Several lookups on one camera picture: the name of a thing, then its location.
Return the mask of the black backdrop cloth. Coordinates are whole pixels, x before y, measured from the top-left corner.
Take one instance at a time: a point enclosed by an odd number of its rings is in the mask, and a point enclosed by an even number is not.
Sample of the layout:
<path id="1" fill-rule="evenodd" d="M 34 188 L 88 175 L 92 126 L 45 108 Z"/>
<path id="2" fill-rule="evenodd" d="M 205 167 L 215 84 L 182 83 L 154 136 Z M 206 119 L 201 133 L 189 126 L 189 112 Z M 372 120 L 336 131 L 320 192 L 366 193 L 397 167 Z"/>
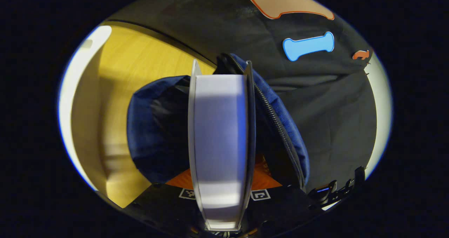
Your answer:
<path id="1" fill-rule="evenodd" d="M 306 189 L 343 185 L 366 167 L 376 138 L 365 73 L 372 52 L 335 12 L 314 0 L 137 0 L 108 17 L 149 28 L 216 62 L 251 60 L 298 127 L 310 161 Z"/>

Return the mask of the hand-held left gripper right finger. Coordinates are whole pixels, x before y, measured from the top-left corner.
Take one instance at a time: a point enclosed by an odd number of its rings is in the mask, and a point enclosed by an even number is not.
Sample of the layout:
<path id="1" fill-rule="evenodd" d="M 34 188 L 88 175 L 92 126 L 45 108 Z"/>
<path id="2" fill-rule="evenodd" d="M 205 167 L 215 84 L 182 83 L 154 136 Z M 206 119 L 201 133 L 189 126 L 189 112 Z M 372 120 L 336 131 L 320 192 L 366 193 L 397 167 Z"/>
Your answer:
<path id="1" fill-rule="evenodd" d="M 258 155 L 252 179 L 249 204 L 242 225 L 243 237 L 276 237 L 321 217 L 325 211 L 301 189 L 282 186 Z"/>

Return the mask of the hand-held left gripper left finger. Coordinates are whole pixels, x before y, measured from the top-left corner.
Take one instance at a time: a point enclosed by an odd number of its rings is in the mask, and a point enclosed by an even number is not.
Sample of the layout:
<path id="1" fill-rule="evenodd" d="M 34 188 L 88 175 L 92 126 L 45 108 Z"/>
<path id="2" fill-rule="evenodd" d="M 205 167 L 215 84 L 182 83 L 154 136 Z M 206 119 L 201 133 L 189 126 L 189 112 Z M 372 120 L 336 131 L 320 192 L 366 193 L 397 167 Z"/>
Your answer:
<path id="1" fill-rule="evenodd" d="M 190 169 L 167 183 L 154 183 L 122 210 L 149 227 L 175 238 L 206 238 Z"/>

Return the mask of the grey book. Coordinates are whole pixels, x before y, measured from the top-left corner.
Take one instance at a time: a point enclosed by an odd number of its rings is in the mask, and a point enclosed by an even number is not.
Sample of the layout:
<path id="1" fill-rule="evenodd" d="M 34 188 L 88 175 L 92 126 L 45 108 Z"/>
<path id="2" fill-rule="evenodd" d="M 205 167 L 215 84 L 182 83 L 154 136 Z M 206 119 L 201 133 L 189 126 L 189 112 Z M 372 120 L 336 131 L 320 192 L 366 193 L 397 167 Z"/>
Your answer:
<path id="1" fill-rule="evenodd" d="M 242 75 L 203 75 L 198 61 L 193 61 L 188 142 L 193 190 L 206 229 L 240 230 L 255 166 L 251 62 L 246 62 Z"/>

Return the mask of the blue schoolbag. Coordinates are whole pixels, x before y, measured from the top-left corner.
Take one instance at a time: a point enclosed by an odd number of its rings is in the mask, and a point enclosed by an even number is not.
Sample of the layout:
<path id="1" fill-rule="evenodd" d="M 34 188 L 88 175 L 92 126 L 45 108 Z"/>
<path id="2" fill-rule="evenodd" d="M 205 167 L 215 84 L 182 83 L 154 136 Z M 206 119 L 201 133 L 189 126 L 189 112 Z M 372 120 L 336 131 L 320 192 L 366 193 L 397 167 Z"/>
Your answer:
<path id="1" fill-rule="evenodd" d="M 256 105 L 256 161 L 253 190 L 310 180 L 310 158 L 298 126 L 268 82 L 253 70 Z M 192 189 L 189 171 L 188 100 L 190 75 L 157 79 L 133 93 L 127 139 L 139 172 L 152 183 Z"/>

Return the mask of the white plastic bookshelf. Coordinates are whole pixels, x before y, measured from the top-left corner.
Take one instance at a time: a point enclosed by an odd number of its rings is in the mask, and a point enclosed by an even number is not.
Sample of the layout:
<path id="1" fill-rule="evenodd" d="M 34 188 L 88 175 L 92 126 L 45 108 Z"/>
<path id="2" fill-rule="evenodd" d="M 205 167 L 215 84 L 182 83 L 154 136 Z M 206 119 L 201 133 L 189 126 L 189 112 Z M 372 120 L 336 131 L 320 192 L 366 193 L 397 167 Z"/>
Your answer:
<path id="1" fill-rule="evenodd" d="M 99 67 L 110 26 L 94 29 L 77 48 L 58 92 L 58 124 L 67 155 L 88 186 L 106 194 L 106 173 L 100 157 L 101 90 Z"/>

